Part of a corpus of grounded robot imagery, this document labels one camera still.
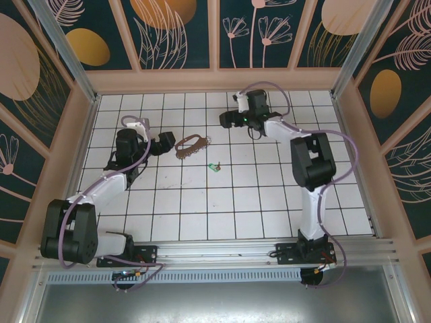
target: perforated rail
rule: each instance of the perforated rail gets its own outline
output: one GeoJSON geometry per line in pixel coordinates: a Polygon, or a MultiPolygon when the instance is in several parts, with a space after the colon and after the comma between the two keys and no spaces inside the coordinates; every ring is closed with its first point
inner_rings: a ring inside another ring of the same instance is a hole
{"type": "MultiPolygon", "coordinates": [[[[48,285],[111,284],[119,272],[54,272],[48,275],[48,285]]],[[[120,283],[140,282],[151,271],[140,277],[122,279],[120,283]]],[[[238,269],[202,271],[162,271],[148,283],[240,283],[253,281],[300,281],[299,268],[238,269]]]]}

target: cable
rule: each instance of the cable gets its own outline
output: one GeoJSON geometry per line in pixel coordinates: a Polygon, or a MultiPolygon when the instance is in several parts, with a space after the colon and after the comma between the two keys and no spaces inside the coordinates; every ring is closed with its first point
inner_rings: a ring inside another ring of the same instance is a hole
{"type": "MultiPolygon", "coordinates": [[[[137,118],[136,116],[124,116],[121,119],[121,124],[124,127],[125,127],[124,120],[126,118],[132,118],[137,122],[141,122],[142,125],[145,127],[145,131],[147,132],[147,134],[149,134],[150,130],[148,129],[148,126],[146,125],[146,123],[143,119],[137,118]]],[[[90,187],[88,187],[85,191],[83,191],[81,194],[79,194],[79,196],[72,202],[71,206],[67,209],[65,217],[63,218],[63,222],[61,222],[60,234],[59,234],[59,261],[60,261],[60,265],[64,269],[70,269],[73,266],[75,266],[75,262],[73,262],[71,264],[66,264],[65,260],[63,258],[63,242],[64,242],[64,237],[65,237],[65,230],[66,230],[67,220],[69,219],[70,214],[72,213],[72,210],[76,207],[76,205],[80,202],[80,200],[82,200],[86,195],[90,194],[93,191],[93,189],[95,189],[95,187],[97,187],[99,184],[103,183],[105,180],[108,180],[109,178],[111,178],[115,175],[121,174],[123,172],[131,170],[132,168],[140,165],[145,160],[148,153],[150,152],[150,146],[151,146],[151,140],[148,141],[147,148],[146,148],[145,152],[143,153],[142,157],[139,158],[139,160],[137,162],[135,162],[134,164],[132,164],[130,166],[127,166],[126,168],[123,168],[122,170],[117,170],[115,172],[109,173],[108,175],[95,181],[95,183],[91,184],[90,187]]]]}
{"type": "MultiPolygon", "coordinates": [[[[123,260],[114,256],[104,256],[103,258],[106,259],[110,259],[110,260],[114,260],[114,261],[118,261],[118,262],[122,262],[123,264],[130,264],[130,265],[136,265],[136,266],[140,266],[140,267],[157,267],[159,266],[159,268],[152,273],[150,276],[148,276],[144,281],[134,284],[134,286],[130,287],[129,289],[126,289],[124,292],[128,293],[130,291],[136,291],[137,289],[141,288],[142,286],[144,286],[149,280],[151,280],[153,277],[155,277],[166,265],[165,264],[160,264],[160,263],[151,263],[151,264],[142,264],[140,262],[133,262],[133,261],[128,261],[128,260],[123,260]]],[[[118,287],[117,283],[118,281],[123,278],[121,276],[118,276],[115,280],[114,280],[114,287],[116,289],[116,291],[120,291],[120,288],[118,287]]]]}
{"type": "Polygon", "coordinates": [[[331,238],[331,239],[334,241],[334,243],[338,246],[338,248],[340,249],[341,254],[343,255],[343,270],[342,270],[342,272],[341,272],[340,276],[338,276],[338,278],[337,278],[334,282],[332,282],[332,283],[328,283],[328,284],[326,284],[326,285],[318,285],[318,286],[313,286],[313,287],[318,289],[318,288],[324,288],[324,287],[333,286],[333,285],[335,285],[335,284],[339,283],[339,282],[340,282],[340,280],[341,280],[341,279],[343,278],[343,276],[344,276],[345,270],[346,270],[346,268],[347,268],[347,256],[345,255],[345,250],[344,250],[343,246],[339,243],[339,241],[338,241],[336,238],[334,238],[334,237],[333,237],[333,236],[328,232],[328,230],[326,230],[325,226],[324,226],[324,225],[323,225],[323,223],[322,223],[322,215],[321,215],[322,197],[323,197],[323,193],[324,193],[324,192],[325,192],[325,191],[326,191],[326,190],[327,190],[331,185],[334,185],[335,183],[338,183],[338,182],[340,182],[341,180],[343,180],[344,178],[348,177],[348,176],[349,176],[349,175],[354,171],[354,169],[358,166],[358,163],[359,163],[359,151],[358,151],[358,147],[356,146],[356,144],[354,143],[354,141],[353,141],[353,139],[352,139],[351,137],[347,136],[347,135],[346,135],[346,134],[344,134],[344,133],[340,133],[339,131],[334,131],[334,130],[314,130],[314,131],[307,131],[307,130],[297,128],[297,127],[292,126],[291,124],[287,123],[287,122],[284,120],[284,117],[285,117],[285,116],[287,116],[287,115],[290,113],[292,105],[291,105],[291,103],[290,103],[289,97],[287,96],[287,94],[285,93],[285,91],[284,91],[284,90],[283,90],[283,89],[282,89],[278,84],[275,84],[275,83],[273,83],[273,82],[269,82],[269,81],[259,81],[259,82],[252,83],[252,84],[248,85],[248,86],[247,86],[245,89],[243,89],[240,93],[244,93],[244,92],[245,92],[245,91],[247,91],[248,89],[250,89],[250,88],[254,87],[255,85],[259,85],[259,84],[268,84],[268,85],[272,85],[273,87],[277,88],[277,89],[278,89],[278,90],[283,94],[283,96],[284,96],[284,98],[286,99],[286,102],[287,102],[287,104],[288,104],[288,111],[287,111],[285,114],[283,114],[283,115],[281,116],[281,122],[282,122],[286,127],[288,127],[289,129],[291,129],[291,130],[293,130],[293,131],[297,131],[297,132],[299,132],[299,133],[304,133],[304,134],[310,134],[310,135],[312,135],[312,134],[317,134],[317,133],[331,133],[331,134],[334,134],[334,135],[339,135],[339,136],[343,137],[345,140],[349,141],[350,145],[353,147],[353,149],[354,149],[354,151],[355,151],[354,164],[351,166],[351,168],[350,168],[350,169],[349,169],[349,170],[348,170],[344,175],[342,175],[342,176],[340,176],[339,178],[337,178],[337,179],[335,179],[335,180],[331,181],[330,183],[326,184],[326,185],[322,188],[322,191],[321,191],[321,193],[320,193],[320,195],[319,195],[319,199],[317,200],[317,219],[319,220],[319,226],[321,227],[322,231],[323,231],[323,232],[325,232],[325,234],[326,234],[329,238],[331,238]]]}

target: leaf illustration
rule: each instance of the leaf illustration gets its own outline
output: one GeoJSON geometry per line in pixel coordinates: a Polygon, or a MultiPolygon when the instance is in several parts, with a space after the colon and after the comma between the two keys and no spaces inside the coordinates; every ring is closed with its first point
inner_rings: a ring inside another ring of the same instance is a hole
{"type": "Polygon", "coordinates": [[[141,49],[139,51],[139,61],[145,69],[152,69],[154,67],[154,48],[147,28],[134,18],[135,23],[141,34],[141,49]]]}
{"type": "Polygon", "coordinates": [[[431,127],[416,140],[394,147],[387,162],[404,203],[431,200],[431,127]]]}
{"type": "Polygon", "coordinates": [[[46,0],[60,26],[71,27],[85,11],[83,0],[46,0]]]}
{"type": "Polygon", "coordinates": [[[431,0],[416,0],[408,24],[411,32],[417,36],[431,32],[431,0]]]}
{"type": "Polygon", "coordinates": [[[141,34],[139,60],[144,69],[183,68],[187,59],[187,35],[181,17],[164,2],[165,10],[155,0],[136,0],[147,24],[135,22],[141,34]]]}
{"type": "Polygon", "coordinates": [[[431,59],[431,34],[421,36],[411,34],[406,36],[393,54],[380,57],[372,63],[377,63],[389,57],[394,58],[398,69],[419,71],[420,67],[431,59]]]}

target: black mounting plate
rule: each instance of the black mounting plate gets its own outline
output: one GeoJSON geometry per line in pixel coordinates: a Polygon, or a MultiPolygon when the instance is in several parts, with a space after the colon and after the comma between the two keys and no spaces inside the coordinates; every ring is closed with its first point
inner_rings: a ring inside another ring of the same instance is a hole
{"type": "Polygon", "coordinates": [[[276,244],[275,252],[277,254],[278,264],[315,264],[316,266],[327,262],[327,259],[322,255],[324,252],[333,262],[337,262],[335,256],[334,245],[331,242],[325,244],[325,248],[315,254],[310,254],[307,259],[304,259],[297,247],[297,243],[291,244],[276,244]]]}
{"type": "MultiPolygon", "coordinates": [[[[151,264],[157,262],[157,246],[134,246],[133,247],[133,254],[135,255],[135,258],[133,260],[126,259],[125,256],[115,256],[116,258],[120,258],[123,260],[133,261],[133,262],[140,262],[141,259],[138,255],[140,255],[144,262],[151,264]]],[[[122,262],[118,262],[111,259],[106,258],[98,258],[97,259],[97,267],[99,268],[119,268],[119,267],[136,267],[135,265],[131,264],[123,264],[122,262]]]]}

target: gray floor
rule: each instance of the gray floor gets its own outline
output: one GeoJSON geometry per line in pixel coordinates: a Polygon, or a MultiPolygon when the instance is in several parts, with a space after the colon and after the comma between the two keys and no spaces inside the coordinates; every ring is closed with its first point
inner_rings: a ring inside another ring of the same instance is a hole
{"type": "Polygon", "coordinates": [[[130,293],[104,285],[51,285],[37,322],[392,323],[381,268],[349,268],[342,283],[151,284],[130,293]]]}

